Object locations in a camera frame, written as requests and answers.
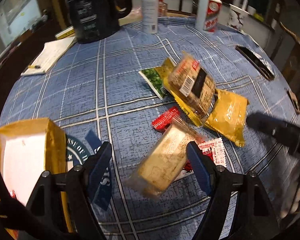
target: notepad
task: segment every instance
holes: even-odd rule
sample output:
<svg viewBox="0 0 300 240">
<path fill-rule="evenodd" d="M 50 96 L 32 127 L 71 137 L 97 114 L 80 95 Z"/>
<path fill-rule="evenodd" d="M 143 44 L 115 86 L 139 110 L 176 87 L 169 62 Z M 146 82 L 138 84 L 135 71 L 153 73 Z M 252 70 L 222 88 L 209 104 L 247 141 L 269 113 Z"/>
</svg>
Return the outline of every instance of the notepad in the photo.
<svg viewBox="0 0 300 240">
<path fill-rule="evenodd" d="M 28 68 L 21 76 L 45 74 L 74 43 L 75 37 L 46 42 L 42 52 L 31 64 L 40 68 Z"/>
</svg>

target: blue gripper pad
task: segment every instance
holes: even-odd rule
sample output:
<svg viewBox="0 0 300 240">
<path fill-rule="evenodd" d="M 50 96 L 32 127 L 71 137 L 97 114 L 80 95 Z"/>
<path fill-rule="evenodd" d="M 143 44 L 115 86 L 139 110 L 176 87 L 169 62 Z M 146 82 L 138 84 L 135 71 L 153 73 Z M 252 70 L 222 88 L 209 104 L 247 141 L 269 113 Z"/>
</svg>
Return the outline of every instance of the blue gripper pad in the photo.
<svg viewBox="0 0 300 240">
<path fill-rule="evenodd" d="M 207 195 L 212 193 L 212 185 L 210 183 L 210 174 L 202 162 L 202 157 L 206 157 L 202 154 L 195 142 L 189 142 L 186 148 L 186 154 L 188 160 L 191 163 L 194 174 L 197 178 L 199 186 L 202 191 Z"/>
</svg>

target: black phone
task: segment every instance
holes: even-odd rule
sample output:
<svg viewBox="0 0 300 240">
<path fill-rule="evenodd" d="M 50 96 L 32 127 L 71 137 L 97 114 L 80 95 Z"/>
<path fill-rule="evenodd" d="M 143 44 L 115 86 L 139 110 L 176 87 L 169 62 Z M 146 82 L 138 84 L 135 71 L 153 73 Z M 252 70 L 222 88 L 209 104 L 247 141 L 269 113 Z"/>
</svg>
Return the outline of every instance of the black phone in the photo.
<svg viewBox="0 0 300 240">
<path fill-rule="evenodd" d="M 274 74 L 272 71 L 262 63 L 260 59 L 256 57 L 248 48 L 235 46 L 235 49 L 239 51 L 267 80 L 274 80 Z"/>
</svg>

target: circular logo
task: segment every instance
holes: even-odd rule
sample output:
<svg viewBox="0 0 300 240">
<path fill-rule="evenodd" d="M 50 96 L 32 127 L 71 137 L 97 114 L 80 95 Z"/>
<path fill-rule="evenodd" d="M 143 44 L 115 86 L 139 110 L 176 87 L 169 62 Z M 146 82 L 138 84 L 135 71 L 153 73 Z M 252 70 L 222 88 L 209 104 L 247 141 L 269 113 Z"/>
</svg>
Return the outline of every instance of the circular logo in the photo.
<svg viewBox="0 0 300 240">
<path fill-rule="evenodd" d="M 209 4 L 209 8 L 210 8 L 212 11 L 216 12 L 216 11 L 218 11 L 219 6 L 218 6 L 217 3 L 212 2 L 212 3 Z"/>
</svg>

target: metal screw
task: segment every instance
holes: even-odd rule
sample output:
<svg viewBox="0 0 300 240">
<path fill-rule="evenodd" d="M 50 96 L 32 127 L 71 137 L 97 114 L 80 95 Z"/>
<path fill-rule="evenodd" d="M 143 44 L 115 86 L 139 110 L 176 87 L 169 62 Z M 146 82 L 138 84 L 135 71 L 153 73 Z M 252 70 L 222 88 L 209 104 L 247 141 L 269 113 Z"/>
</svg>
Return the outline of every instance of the metal screw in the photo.
<svg viewBox="0 0 300 240">
<path fill-rule="evenodd" d="M 81 164 L 78 164 L 78 165 L 74 166 L 73 169 L 74 169 L 75 171 L 81 171 L 81 170 L 82 170 L 82 165 L 81 165 Z"/>
<path fill-rule="evenodd" d="M 255 178 L 256 176 L 258 176 L 258 174 L 255 171 L 249 171 L 249 175 L 253 178 Z"/>
<path fill-rule="evenodd" d="M 49 174 L 50 174 L 49 171 L 44 171 L 43 173 L 41 173 L 41 176 L 44 177 L 44 178 L 46 178 L 46 177 L 49 176 Z"/>
<path fill-rule="evenodd" d="M 217 171 L 223 172 L 226 168 L 222 165 L 217 165 Z"/>
</svg>

